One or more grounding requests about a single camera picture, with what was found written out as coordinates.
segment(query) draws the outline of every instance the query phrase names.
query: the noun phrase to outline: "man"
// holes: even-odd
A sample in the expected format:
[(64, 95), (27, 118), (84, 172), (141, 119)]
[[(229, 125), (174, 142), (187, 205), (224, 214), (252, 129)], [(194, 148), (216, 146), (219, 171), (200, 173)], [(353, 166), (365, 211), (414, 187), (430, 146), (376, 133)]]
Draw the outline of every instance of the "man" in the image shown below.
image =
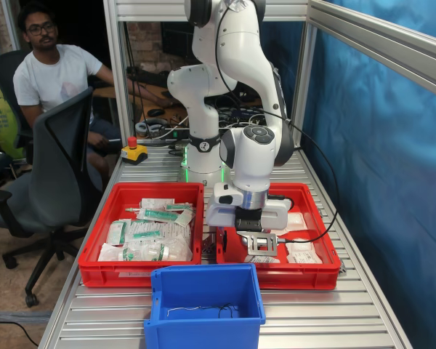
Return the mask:
[[(31, 127), (42, 113), (87, 89), (87, 76), (95, 75), (113, 85), (112, 71), (93, 55), (77, 46), (57, 45), (54, 18), (49, 9), (34, 1), (24, 6), (18, 16), (18, 26), (33, 51), (16, 70), (13, 82), (18, 104)], [(127, 86), (133, 93), (129, 79)], [(174, 104), (173, 100), (159, 98), (137, 83), (134, 90), (136, 95), (140, 93), (162, 108)], [(107, 150), (109, 140), (120, 138), (119, 129), (91, 114), (87, 160), (100, 173), (104, 185), (109, 179), (108, 163), (91, 148)]]

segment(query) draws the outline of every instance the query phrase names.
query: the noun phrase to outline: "blue backdrop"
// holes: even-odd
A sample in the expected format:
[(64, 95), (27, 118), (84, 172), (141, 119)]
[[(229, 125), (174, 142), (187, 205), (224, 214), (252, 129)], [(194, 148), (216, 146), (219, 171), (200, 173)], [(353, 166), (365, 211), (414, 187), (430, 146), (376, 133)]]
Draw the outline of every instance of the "blue backdrop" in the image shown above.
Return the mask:
[[(436, 37), (436, 1), (332, 2)], [(262, 28), (288, 102), (301, 34), (290, 25)], [(436, 96), (319, 33), (304, 130), (334, 165), (341, 216), (412, 345), (436, 348)], [(334, 198), (331, 173), (306, 146)]]

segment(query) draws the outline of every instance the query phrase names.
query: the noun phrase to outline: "blue bin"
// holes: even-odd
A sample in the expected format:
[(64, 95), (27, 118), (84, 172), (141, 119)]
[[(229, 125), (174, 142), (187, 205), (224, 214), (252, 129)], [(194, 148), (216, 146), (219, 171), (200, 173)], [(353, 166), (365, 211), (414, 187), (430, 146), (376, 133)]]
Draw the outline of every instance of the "blue bin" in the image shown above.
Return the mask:
[(255, 265), (168, 267), (151, 278), (147, 349), (257, 349), (265, 310)]

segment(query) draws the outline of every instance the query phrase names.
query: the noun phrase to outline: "white t-shirt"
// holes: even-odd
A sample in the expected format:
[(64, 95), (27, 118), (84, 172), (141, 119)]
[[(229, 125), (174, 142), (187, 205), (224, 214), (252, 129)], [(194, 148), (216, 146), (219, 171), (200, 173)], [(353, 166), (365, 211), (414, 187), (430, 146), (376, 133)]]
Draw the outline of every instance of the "white t-shirt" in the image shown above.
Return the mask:
[(73, 45), (57, 45), (60, 60), (48, 65), (34, 53), (26, 56), (13, 77), (17, 104), (42, 105), (43, 112), (62, 104), (87, 89), (87, 76), (95, 75), (102, 63)]

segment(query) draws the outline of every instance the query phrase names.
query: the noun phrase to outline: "metal bracket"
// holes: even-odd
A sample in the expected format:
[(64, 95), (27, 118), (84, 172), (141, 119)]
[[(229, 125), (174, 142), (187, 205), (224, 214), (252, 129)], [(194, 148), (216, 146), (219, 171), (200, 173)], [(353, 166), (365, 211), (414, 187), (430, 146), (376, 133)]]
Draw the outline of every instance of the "metal bracket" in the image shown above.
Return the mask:
[(345, 274), (347, 272), (346, 266), (344, 264), (344, 260), (341, 260), (341, 267), (339, 269), (339, 274)]
[[(247, 239), (247, 254), (249, 256), (277, 256), (278, 237), (271, 233), (256, 233), (254, 231), (238, 231), (238, 235)], [(267, 247), (267, 250), (259, 249), (259, 246)]]

